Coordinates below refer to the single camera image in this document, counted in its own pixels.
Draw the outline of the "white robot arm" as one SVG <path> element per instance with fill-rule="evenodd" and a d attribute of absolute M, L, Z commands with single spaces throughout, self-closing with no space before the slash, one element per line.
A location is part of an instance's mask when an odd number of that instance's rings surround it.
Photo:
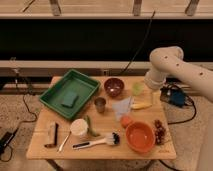
<path fill-rule="evenodd" d="M 152 90 L 160 89 L 168 75 L 172 75 L 197 90 L 213 102 L 213 71 L 183 61 L 183 50 L 178 46 L 156 48 L 150 53 L 150 70 L 144 82 Z"/>

